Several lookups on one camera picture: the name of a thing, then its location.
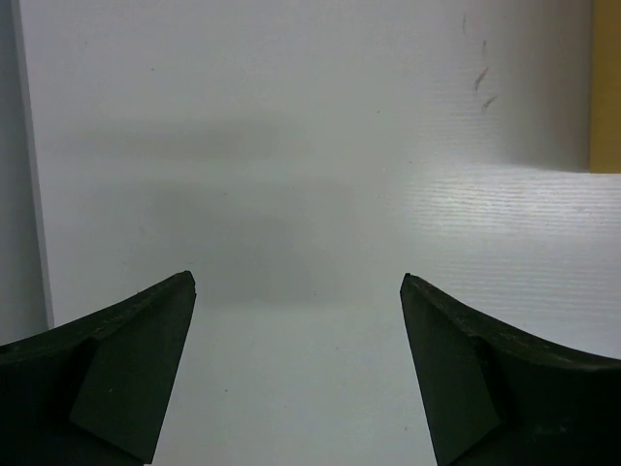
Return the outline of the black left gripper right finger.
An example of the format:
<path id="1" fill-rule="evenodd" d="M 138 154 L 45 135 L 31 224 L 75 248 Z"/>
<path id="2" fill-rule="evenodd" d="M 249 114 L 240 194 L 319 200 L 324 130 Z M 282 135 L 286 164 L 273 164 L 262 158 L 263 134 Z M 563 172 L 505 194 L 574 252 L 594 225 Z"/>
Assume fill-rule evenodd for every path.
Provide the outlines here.
<path id="1" fill-rule="evenodd" d="M 437 464 L 619 464 L 619 360 L 529 334 L 412 274 L 400 297 Z"/>

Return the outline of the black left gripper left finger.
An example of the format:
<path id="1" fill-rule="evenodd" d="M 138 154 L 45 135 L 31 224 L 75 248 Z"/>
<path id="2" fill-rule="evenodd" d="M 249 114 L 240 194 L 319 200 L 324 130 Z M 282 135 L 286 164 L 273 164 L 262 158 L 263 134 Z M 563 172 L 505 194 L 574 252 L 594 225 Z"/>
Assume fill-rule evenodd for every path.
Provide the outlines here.
<path id="1" fill-rule="evenodd" d="M 183 271 L 2 346 L 2 463 L 152 463 L 195 300 Z"/>

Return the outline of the yellow drawer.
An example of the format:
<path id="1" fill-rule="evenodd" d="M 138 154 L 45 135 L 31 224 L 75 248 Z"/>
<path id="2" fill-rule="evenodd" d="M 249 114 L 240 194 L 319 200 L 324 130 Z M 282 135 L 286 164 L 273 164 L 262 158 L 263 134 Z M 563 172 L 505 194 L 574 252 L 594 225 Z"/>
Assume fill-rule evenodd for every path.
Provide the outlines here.
<path id="1" fill-rule="evenodd" d="M 593 2 L 589 167 L 620 173 L 620 0 Z"/>

